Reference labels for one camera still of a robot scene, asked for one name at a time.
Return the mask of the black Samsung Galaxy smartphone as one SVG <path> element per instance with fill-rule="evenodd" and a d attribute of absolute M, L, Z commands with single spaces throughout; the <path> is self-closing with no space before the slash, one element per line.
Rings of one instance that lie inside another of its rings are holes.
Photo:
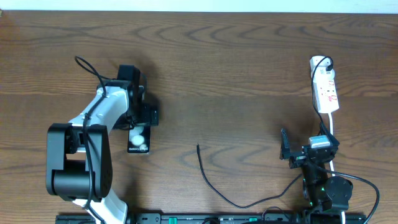
<path fill-rule="evenodd" d="M 131 128 L 128 135 L 127 152 L 130 154 L 148 154 L 150 151 L 150 126 Z"/>

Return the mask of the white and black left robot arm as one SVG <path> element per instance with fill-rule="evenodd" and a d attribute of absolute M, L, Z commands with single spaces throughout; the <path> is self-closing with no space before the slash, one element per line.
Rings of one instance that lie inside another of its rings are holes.
<path fill-rule="evenodd" d="M 109 134 L 125 130 L 129 153 L 149 152 L 159 112 L 144 102 L 141 76 L 135 66 L 120 65 L 117 78 L 101 80 L 93 101 L 77 117 L 54 123 L 47 131 L 47 192 L 79 205 L 95 223 L 134 221 L 127 203 L 112 189 Z"/>

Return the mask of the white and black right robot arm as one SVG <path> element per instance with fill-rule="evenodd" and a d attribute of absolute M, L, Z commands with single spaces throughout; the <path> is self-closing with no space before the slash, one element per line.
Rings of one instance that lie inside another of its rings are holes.
<path fill-rule="evenodd" d="M 310 144 L 301 151 L 292 152 L 287 131 L 281 130 L 280 159 L 288 160 L 291 169 L 300 168 L 312 210 L 316 212 L 342 212 L 349 209 L 353 184 L 340 176 L 328 176 L 325 164 L 335 158 L 340 143 L 328 131 L 310 138 Z"/>

